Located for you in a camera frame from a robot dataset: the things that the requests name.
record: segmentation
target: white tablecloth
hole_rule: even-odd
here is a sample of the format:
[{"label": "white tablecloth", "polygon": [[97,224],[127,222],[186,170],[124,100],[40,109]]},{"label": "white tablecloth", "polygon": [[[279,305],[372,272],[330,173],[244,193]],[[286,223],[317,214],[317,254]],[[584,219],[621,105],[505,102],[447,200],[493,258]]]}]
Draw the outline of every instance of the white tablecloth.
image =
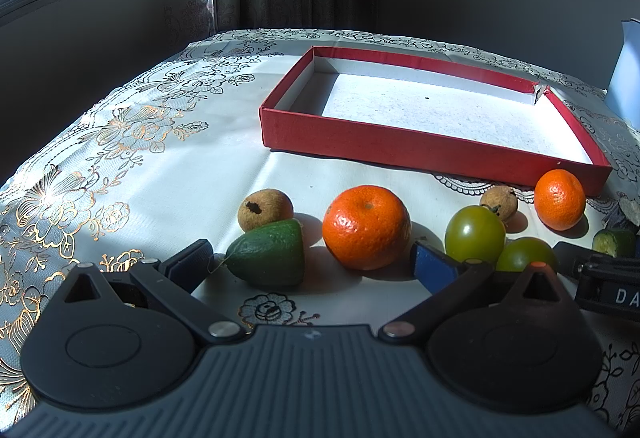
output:
[{"label": "white tablecloth", "polygon": [[[222,268],[195,292],[212,307],[249,326],[369,323],[377,330],[427,297],[397,267],[367,277],[343,270],[322,244],[320,220],[326,207],[349,187],[380,185],[407,205],[414,236],[442,245],[453,213],[477,204],[490,185],[263,147],[258,106],[312,44],[417,52],[553,86],[614,168],[601,197],[588,200],[588,228],[581,227],[572,241],[590,245],[617,198],[638,199],[640,135],[604,106],[603,91],[569,76],[414,38],[288,29],[216,35],[115,89],[25,162],[0,190],[5,280],[0,298],[1,428],[33,407],[20,371],[20,347],[75,263],[93,261],[104,271],[126,270],[142,256],[166,259],[197,238],[208,238],[223,253],[241,234],[239,203],[258,189],[281,189],[292,199],[310,247],[305,281],[290,291],[258,291]],[[518,196],[526,222],[510,237],[533,235],[551,245],[562,239],[538,220],[531,191],[519,190]],[[269,317],[267,308],[272,308]],[[605,350],[590,405],[612,426],[623,428],[640,412],[639,325],[587,317]]]}]

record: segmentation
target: tangerine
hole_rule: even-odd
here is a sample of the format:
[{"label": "tangerine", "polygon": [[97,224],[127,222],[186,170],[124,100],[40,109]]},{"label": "tangerine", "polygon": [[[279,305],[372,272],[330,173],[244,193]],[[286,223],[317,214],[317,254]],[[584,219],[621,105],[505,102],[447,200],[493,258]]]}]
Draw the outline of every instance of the tangerine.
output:
[{"label": "tangerine", "polygon": [[543,174],[533,192],[533,205],[540,221],[556,231],[574,227],[584,214],[586,202],[582,184],[564,169]]},{"label": "tangerine", "polygon": [[329,252],[348,269],[373,271],[399,258],[409,242],[406,207],[384,187],[361,185],[340,193],[322,221]]}]

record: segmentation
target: cardboard box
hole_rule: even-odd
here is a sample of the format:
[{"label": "cardboard box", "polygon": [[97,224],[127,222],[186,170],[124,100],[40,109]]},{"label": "cardboard box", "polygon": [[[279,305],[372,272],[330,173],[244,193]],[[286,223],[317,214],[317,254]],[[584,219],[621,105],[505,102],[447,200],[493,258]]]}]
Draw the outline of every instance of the cardboard box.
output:
[{"label": "cardboard box", "polygon": [[260,106],[266,147],[534,187],[602,190],[611,166],[545,86],[428,57],[314,46]]}]

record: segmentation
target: light blue container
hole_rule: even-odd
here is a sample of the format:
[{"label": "light blue container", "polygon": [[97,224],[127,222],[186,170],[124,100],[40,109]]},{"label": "light blue container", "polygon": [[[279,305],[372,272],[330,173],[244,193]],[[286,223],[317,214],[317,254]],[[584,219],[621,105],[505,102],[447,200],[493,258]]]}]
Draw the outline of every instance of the light blue container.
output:
[{"label": "light blue container", "polygon": [[635,129],[640,129],[640,22],[622,22],[624,43],[613,70],[604,104]]}]

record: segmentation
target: green cucumber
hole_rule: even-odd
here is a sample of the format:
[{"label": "green cucumber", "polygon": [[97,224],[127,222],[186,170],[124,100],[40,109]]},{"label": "green cucumber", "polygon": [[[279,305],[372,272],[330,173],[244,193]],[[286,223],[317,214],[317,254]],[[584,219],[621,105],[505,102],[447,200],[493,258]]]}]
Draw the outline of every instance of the green cucumber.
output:
[{"label": "green cucumber", "polygon": [[262,225],[229,245],[229,272],[254,287],[295,287],[305,275],[300,223],[295,219]]},{"label": "green cucumber", "polygon": [[603,229],[593,237],[591,248],[613,258],[633,258],[636,235],[628,229]]}]

